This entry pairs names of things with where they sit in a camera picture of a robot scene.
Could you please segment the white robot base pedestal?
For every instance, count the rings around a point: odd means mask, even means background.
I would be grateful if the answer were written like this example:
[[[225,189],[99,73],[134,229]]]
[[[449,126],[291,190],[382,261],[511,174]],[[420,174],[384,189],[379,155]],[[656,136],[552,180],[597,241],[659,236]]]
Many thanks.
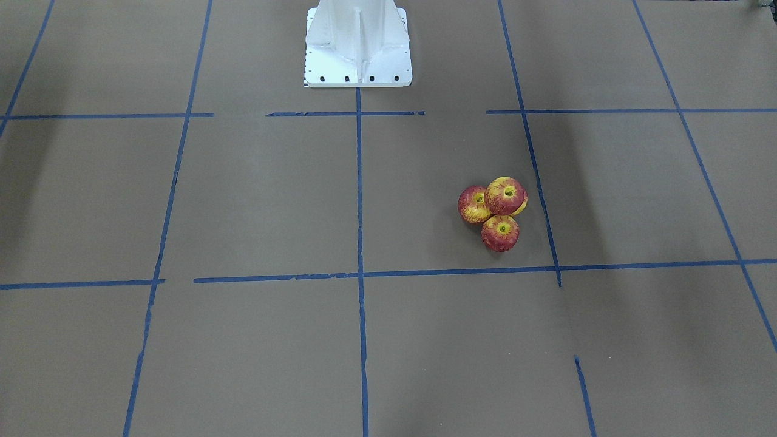
[[[320,1],[306,16],[304,85],[407,87],[408,17],[394,1]]]

